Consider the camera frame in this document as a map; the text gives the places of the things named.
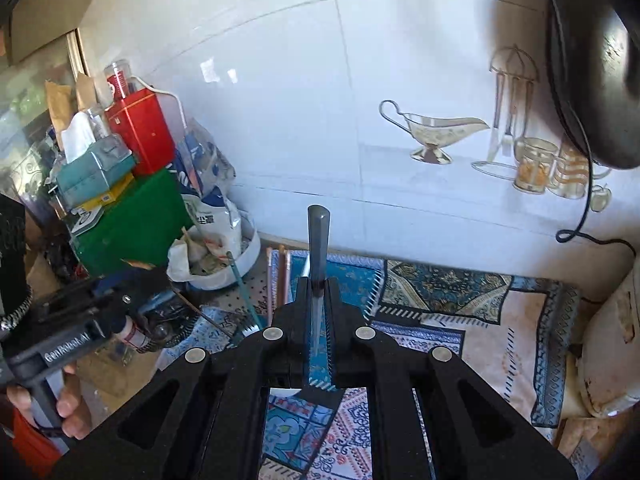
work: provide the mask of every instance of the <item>knife handle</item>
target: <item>knife handle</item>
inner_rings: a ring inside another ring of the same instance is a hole
[[[321,205],[310,205],[309,222],[309,260],[311,291],[314,296],[322,296],[326,278],[326,253],[329,247],[329,210]]]

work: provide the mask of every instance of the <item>clear plastic container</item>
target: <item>clear plastic container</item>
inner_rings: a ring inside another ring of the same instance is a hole
[[[114,101],[120,101],[130,94],[129,83],[127,82],[131,76],[129,61],[119,59],[109,63],[104,69],[104,75],[111,88]]]
[[[91,128],[94,131],[95,140],[103,139],[111,135],[111,129],[107,117],[104,115],[104,109],[100,105],[89,108],[86,113],[91,121]]]

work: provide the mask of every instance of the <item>white tiled wall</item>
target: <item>white tiled wall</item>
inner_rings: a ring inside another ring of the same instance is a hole
[[[470,163],[489,131],[446,148],[450,166],[378,115],[493,120],[489,60],[517,43],[543,70],[545,0],[94,0],[81,25],[92,75],[113,59],[178,92],[238,171],[233,199],[261,231],[306,239],[306,206],[332,212],[337,248],[545,276],[601,297],[630,265],[622,247],[565,246],[583,204],[529,196]],[[559,142],[546,81],[530,135]],[[640,173],[606,179],[614,199],[586,230],[640,246]]]

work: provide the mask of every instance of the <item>brown paper bag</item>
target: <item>brown paper bag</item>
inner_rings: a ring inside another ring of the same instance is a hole
[[[94,79],[82,72],[78,73],[76,80],[76,97],[78,98],[79,112],[84,112],[98,104],[95,97]]]
[[[62,131],[69,127],[69,123],[74,116],[71,109],[71,86],[57,85],[51,81],[44,82],[44,89],[47,93],[47,106],[51,123],[56,131],[56,140],[60,150],[64,150],[62,145]]]

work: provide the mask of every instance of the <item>hand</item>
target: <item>hand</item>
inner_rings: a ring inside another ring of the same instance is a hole
[[[91,413],[80,392],[80,379],[76,376],[76,365],[64,367],[65,386],[60,392],[56,409],[65,420],[62,431],[66,436],[83,439],[91,431]],[[36,423],[31,413],[31,395],[22,386],[9,386],[6,390],[9,401],[34,428]]]

